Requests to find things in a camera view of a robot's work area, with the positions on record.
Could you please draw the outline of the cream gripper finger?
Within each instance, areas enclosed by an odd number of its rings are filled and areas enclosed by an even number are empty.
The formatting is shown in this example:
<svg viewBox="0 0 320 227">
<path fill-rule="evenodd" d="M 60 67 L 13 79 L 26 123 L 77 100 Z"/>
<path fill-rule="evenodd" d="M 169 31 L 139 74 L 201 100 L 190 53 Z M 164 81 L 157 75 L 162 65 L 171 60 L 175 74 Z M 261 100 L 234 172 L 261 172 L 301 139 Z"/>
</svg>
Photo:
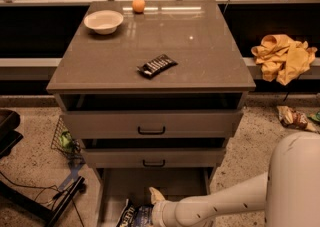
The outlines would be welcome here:
<svg viewBox="0 0 320 227">
<path fill-rule="evenodd" d="M 165 197 L 158 189 L 156 189 L 154 187 L 150 187 L 149 192 L 151 195 L 151 203 L 153 205 L 157 204 L 158 202 L 165 201 Z"/>
</svg>

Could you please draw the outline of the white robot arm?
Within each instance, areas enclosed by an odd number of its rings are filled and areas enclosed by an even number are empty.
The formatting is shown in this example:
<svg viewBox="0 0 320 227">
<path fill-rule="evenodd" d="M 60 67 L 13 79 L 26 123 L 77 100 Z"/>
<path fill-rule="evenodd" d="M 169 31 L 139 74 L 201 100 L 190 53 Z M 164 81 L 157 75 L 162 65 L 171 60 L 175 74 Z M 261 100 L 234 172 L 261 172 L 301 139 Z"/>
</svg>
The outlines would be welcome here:
<svg viewBox="0 0 320 227">
<path fill-rule="evenodd" d="M 297 132 L 275 147 L 268 171 L 225 190 L 162 200 L 154 227 L 209 227 L 223 215 L 262 211 L 265 227 L 320 227 L 320 135 Z"/>
</svg>

